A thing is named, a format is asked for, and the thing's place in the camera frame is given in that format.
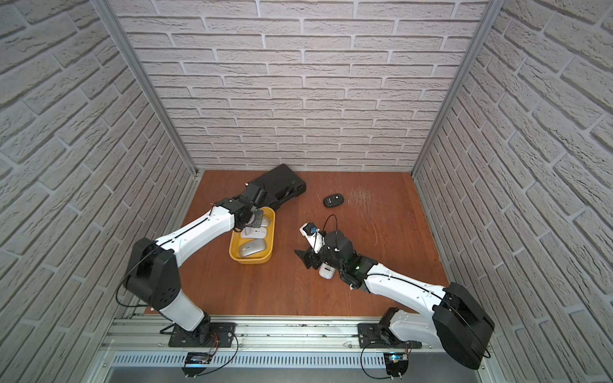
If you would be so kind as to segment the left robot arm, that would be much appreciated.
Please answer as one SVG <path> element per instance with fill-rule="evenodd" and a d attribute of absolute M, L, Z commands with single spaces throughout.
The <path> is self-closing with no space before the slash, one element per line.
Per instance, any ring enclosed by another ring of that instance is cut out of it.
<path fill-rule="evenodd" d="M 209 212 L 158 239 L 139 239 L 132 247 L 123 287 L 185 331 L 205 322 L 205 313 L 182 290 L 179 268 L 218 236 L 252 221 L 267 193 L 248 184 L 239 196 L 212 205 Z"/>

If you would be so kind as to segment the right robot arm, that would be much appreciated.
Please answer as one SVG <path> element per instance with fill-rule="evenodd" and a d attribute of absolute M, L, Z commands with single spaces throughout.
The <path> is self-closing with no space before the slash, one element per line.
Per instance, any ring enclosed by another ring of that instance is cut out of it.
<path fill-rule="evenodd" d="M 452 282 L 443 287 L 392 271 L 356 252 L 340 230 L 325 232 L 306 223 L 299 232 L 310 246 L 306 251 L 295 251 L 306 268 L 331 267 L 351 289 L 389 298 L 427 320 L 425 329 L 412 330 L 405 311 L 389 308 L 380 322 L 382 334 L 400 342 L 439 345 L 472 370 L 491 357 L 488 346 L 495 323 L 463 285 Z"/>

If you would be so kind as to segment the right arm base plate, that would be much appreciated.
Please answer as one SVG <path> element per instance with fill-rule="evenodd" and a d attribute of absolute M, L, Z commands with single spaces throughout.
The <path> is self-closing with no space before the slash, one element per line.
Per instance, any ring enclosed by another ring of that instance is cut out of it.
<path fill-rule="evenodd" d="M 359 347 L 384 347 L 391 349 L 421 349 L 422 343 L 416 341 L 402 342 L 389 330 L 381 330 L 375 323 L 359 323 L 357 325 Z"/>

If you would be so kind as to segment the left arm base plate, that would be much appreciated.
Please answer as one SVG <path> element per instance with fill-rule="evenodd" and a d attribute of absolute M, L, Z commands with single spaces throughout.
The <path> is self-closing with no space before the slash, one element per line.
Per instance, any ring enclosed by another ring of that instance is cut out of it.
<path fill-rule="evenodd" d="M 235 322 L 207 322 L 194 331 L 174 324 L 170 332 L 169 347 L 174 348 L 231 348 L 236 330 Z"/>

